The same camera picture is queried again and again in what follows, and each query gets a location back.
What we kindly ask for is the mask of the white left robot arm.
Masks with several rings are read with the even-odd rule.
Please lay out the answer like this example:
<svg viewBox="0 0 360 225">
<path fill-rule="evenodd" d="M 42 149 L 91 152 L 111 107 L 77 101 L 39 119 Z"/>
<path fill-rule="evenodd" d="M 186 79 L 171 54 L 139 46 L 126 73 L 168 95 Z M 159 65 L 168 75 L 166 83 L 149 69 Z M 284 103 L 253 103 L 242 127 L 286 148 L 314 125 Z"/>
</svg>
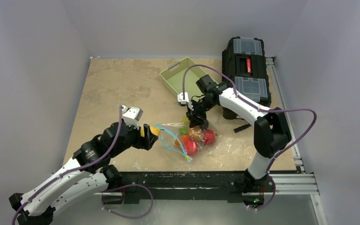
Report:
<svg viewBox="0 0 360 225">
<path fill-rule="evenodd" d="M 71 202 L 98 192 L 114 192 L 125 186 L 112 158 L 133 147 L 150 150 L 160 129 L 147 124 L 129 125 L 124 120 L 113 123 L 102 134 L 85 142 L 54 174 L 27 193 L 9 197 L 15 210 L 13 225 L 49 225 L 55 214 Z"/>
</svg>

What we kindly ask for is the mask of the clear zip bag blue seal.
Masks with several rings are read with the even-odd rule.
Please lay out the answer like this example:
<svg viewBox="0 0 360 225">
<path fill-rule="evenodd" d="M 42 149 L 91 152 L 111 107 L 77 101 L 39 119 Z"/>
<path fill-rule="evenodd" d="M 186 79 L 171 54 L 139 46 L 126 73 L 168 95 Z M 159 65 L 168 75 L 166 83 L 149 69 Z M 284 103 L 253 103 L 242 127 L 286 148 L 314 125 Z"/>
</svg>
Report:
<svg viewBox="0 0 360 225">
<path fill-rule="evenodd" d="M 183 119 L 181 122 L 156 124 L 160 130 L 159 140 L 171 152 L 180 154 L 187 162 L 202 153 L 204 149 L 214 146 L 220 137 L 213 126 L 189 126 L 190 121 Z"/>
</svg>

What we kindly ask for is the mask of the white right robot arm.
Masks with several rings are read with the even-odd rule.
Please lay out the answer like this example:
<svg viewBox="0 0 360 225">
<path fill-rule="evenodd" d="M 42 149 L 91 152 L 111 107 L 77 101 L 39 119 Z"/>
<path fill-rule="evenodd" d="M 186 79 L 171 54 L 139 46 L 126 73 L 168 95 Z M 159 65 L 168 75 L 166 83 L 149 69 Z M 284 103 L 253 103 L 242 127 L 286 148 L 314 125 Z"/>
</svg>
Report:
<svg viewBox="0 0 360 225">
<path fill-rule="evenodd" d="M 291 141 L 291 132 L 284 112 L 280 108 L 271 111 L 238 92 L 234 84 L 216 83 L 209 75 L 196 82 L 202 98 L 195 101 L 182 91 L 178 103 L 187 107 L 186 116 L 191 128 L 207 127 L 206 113 L 216 105 L 229 109 L 246 120 L 254 129 L 254 147 L 257 151 L 252 163 L 244 173 L 244 189 L 255 191 L 268 177 L 274 156 Z"/>
</svg>

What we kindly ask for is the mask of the yellow fake lemon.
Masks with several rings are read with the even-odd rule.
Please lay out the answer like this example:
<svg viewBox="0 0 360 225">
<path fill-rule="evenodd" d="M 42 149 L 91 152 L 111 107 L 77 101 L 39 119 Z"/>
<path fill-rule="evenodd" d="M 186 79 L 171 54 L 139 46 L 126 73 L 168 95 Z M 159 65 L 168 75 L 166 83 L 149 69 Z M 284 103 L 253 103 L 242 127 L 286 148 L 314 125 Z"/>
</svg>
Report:
<svg viewBox="0 0 360 225">
<path fill-rule="evenodd" d="M 159 136 L 160 135 L 160 129 L 154 126 L 150 126 L 150 134 L 154 135 L 154 136 Z"/>
</svg>

